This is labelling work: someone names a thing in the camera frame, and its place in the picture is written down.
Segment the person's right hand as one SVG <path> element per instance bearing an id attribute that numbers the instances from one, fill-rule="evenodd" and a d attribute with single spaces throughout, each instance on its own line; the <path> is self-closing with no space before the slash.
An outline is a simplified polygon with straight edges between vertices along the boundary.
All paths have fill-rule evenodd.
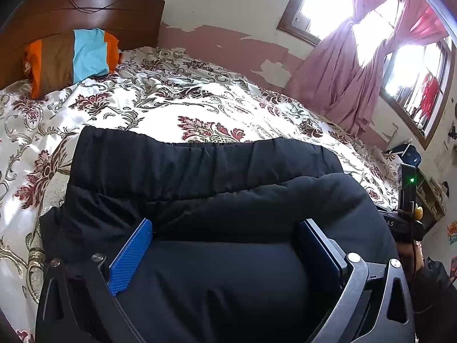
<path id="1" fill-rule="evenodd" d="M 417 272 L 424 266 L 421 246 L 413 241 L 410 244 L 397 243 L 397 252 L 408 283 L 412 283 Z"/>

